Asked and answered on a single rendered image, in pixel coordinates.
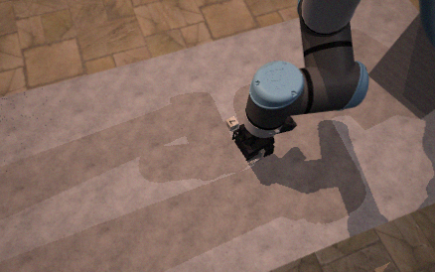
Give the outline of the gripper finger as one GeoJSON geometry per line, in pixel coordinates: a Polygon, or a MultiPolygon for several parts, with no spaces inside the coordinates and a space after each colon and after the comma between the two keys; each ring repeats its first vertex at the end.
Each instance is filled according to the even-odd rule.
{"type": "Polygon", "coordinates": [[[259,153],[256,156],[254,156],[253,158],[247,160],[247,162],[250,162],[250,161],[252,161],[254,159],[259,160],[259,159],[262,159],[262,158],[264,158],[266,156],[269,156],[269,155],[273,154],[273,152],[274,152],[274,145],[270,144],[270,146],[268,148],[266,148],[266,149],[263,148],[262,150],[260,150],[258,152],[259,153]]]}

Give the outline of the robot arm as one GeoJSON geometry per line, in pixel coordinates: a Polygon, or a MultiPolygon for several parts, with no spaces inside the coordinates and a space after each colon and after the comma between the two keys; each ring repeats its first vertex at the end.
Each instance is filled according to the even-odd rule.
{"type": "MultiPolygon", "coordinates": [[[[274,61],[258,69],[243,115],[249,133],[272,137],[297,126],[293,115],[341,111],[362,103],[368,72],[354,60],[350,23],[360,2],[298,0],[305,67],[274,61]]],[[[435,0],[419,0],[419,12],[435,48],[435,0]]]]}

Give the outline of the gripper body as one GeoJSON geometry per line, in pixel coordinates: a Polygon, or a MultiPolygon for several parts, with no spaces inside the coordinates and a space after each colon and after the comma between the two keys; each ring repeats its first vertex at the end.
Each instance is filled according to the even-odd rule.
{"type": "Polygon", "coordinates": [[[268,138],[255,137],[256,136],[247,131],[244,124],[240,125],[238,129],[233,131],[232,140],[235,139],[234,142],[245,157],[246,161],[256,156],[258,151],[262,150],[263,148],[266,149],[270,146],[270,144],[275,143],[273,136],[268,138]],[[240,131],[238,131],[239,129],[240,131]],[[236,136],[234,136],[234,134],[236,136]],[[251,139],[249,138],[251,138],[252,141],[250,141],[251,139]]]}

